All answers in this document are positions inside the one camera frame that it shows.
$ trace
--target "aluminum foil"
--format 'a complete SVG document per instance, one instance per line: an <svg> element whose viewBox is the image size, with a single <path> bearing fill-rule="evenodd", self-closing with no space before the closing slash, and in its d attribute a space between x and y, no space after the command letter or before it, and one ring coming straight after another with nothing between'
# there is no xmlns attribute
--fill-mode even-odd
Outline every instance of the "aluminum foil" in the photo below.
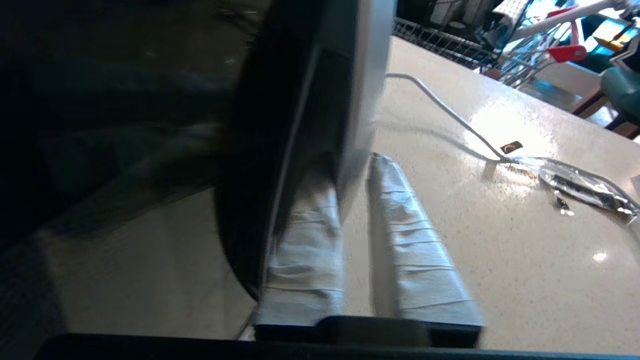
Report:
<svg viewBox="0 0 640 360"><path fill-rule="evenodd" d="M518 157L513 160L531 169L540 181L553 189L586 204L628 217L635 217L640 211L626 193L602 177L546 158Z"/></svg>

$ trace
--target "teal chair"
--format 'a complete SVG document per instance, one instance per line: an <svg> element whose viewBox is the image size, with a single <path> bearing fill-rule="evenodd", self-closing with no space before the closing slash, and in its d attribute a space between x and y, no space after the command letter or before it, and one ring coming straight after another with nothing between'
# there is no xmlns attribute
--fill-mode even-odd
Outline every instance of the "teal chair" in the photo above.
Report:
<svg viewBox="0 0 640 360"><path fill-rule="evenodd" d="M640 135L640 73L624 67L608 68L600 75L600 89L585 98L572 113L587 118L607 100L618 112L618 116L605 128L620 133L617 129L629 122L635 125L634 128L621 134L630 139Z"/></svg>

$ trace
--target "silver duct tape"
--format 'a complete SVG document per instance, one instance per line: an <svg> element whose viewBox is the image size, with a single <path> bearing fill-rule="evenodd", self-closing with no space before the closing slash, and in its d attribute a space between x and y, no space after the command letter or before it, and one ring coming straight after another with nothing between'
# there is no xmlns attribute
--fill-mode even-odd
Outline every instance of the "silver duct tape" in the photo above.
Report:
<svg viewBox="0 0 640 360"><path fill-rule="evenodd" d="M367 185L376 315L482 326L480 310L400 166L374 154Z"/></svg>
<svg viewBox="0 0 640 360"><path fill-rule="evenodd" d="M310 173L268 261L257 325L314 325L344 314L344 241L335 187Z"/></svg>

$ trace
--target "wire shelf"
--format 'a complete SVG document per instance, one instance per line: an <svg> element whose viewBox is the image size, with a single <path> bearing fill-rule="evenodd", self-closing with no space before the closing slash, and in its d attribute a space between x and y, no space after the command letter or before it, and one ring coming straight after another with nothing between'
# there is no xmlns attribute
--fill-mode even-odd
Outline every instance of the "wire shelf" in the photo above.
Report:
<svg viewBox="0 0 640 360"><path fill-rule="evenodd" d="M502 14L510 19L517 28L527 7L532 0L504 0L493 14ZM467 38L456 36L443 29L421 26L414 22L396 17L394 19L393 35L423 47L453 62L470 69L486 71L496 65L502 49L494 49L491 45L480 40L475 34L468 34Z"/></svg>
<svg viewBox="0 0 640 360"><path fill-rule="evenodd" d="M398 17L393 34L470 69L492 67L500 56L500 51L490 51L475 42Z"/></svg>

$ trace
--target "countertop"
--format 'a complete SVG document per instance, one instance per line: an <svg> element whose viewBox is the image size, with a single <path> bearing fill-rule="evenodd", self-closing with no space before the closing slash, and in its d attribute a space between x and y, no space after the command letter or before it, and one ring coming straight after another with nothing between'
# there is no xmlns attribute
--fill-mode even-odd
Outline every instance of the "countertop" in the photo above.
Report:
<svg viewBox="0 0 640 360"><path fill-rule="evenodd" d="M514 156L571 163L637 198L640 145L397 38L388 71L421 79L494 146L518 140ZM561 215L539 185L492 169L495 156L406 80L387 80L373 150L402 166L479 302L483 348L640 354L630 227L577 201ZM344 227L353 315L371 313L367 214L361 186Z"/></svg>

